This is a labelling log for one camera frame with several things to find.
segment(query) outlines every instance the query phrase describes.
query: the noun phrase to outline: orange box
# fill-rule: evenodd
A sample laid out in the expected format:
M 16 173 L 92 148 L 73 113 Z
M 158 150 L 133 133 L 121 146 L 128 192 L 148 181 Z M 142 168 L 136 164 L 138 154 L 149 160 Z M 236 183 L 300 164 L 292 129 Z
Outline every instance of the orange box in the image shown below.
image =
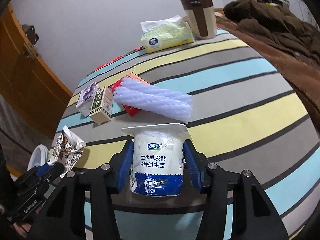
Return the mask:
M 125 75 L 124 77 L 130 77 L 130 78 L 133 78 L 135 80 L 138 80 L 146 85 L 150 85 L 147 81 L 143 80 L 142 78 L 138 77 L 135 73 L 133 72 L 130 72 L 128 73 L 127 75 Z M 111 90 L 114 91 L 117 87 L 121 86 L 121 82 L 122 82 L 122 79 L 119 79 L 116 83 L 114 83 L 113 85 L 110 86 Z M 127 111 L 127 113 L 130 115 L 130 116 L 135 116 L 139 111 L 140 109 L 137 109 L 135 107 L 132 107 L 132 106 L 125 106 L 123 105 L 124 109 Z

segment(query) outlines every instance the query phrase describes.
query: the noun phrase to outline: yogurt cup lid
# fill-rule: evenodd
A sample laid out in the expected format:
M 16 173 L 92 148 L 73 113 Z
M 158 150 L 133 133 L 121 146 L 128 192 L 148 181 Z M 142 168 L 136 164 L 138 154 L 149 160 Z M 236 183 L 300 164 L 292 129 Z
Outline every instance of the yogurt cup lid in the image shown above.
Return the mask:
M 191 135 L 187 127 L 182 123 L 165 123 L 165 124 L 153 124 L 153 125 L 142 125 L 134 127 L 126 127 L 121 129 L 122 132 L 134 136 L 145 131 L 170 131 L 177 134 L 182 134 L 182 139 L 187 140 L 191 138 Z

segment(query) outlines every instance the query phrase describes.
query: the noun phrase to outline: patterned wrapper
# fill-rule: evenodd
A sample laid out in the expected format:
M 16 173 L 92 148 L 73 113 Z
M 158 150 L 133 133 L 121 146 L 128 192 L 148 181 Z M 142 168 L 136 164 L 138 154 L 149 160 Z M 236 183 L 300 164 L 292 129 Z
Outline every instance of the patterned wrapper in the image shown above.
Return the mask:
M 57 142 L 54 146 L 52 156 L 48 164 L 54 165 L 60 162 L 64 165 L 64 173 L 61 178 L 75 166 L 76 162 L 82 156 L 86 142 L 83 141 L 75 133 L 71 132 L 65 125 L 60 133 Z

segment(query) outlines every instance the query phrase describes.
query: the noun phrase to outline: blue gripper pad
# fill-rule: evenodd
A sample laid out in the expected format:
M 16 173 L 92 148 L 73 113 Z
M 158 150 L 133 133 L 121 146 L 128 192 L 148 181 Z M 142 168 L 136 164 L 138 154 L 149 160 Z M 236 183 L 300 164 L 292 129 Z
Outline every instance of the blue gripper pad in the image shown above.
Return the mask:
M 196 164 L 196 161 L 193 158 L 192 152 L 186 142 L 183 143 L 183 155 L 187 163 L 187 167 L 188 167 L 189 174 L 191 176 L 193 187 L 195 187 L 200 191 L 202 189 L 201 174 Z
M 36 176 L 37 177 L 42 176 L 43 174 L 45 174 L 51 168 L 52 168 L 52 166 L 49 166 L 48 163 L 42 165 L 41 167 L 38 168 L 38 170 L 36 172 Z
M 117 184 L 117 190 L 118 192 L 121 192 L 121 190 L 124 188 L 125 181 L 128 178 L 129 171 L 131 168 L 131 163 L 133 159 L 133 141 L 127 141 L 126 144 L 129 144 L 127 147 L 126 152 L 124 153 L 124 158 L 122 161 L 122 164 L 120 166 L 119 172 L 118 172 L 118 184 Z

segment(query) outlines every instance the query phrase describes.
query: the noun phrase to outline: beige mug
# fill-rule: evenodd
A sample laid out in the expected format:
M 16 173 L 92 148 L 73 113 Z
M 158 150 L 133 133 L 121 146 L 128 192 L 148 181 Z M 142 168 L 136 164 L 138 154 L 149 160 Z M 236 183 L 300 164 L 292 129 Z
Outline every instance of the beige mug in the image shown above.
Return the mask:
M 212 0 L 180 0 L 197 39 L 211 39 L 217 34 Z

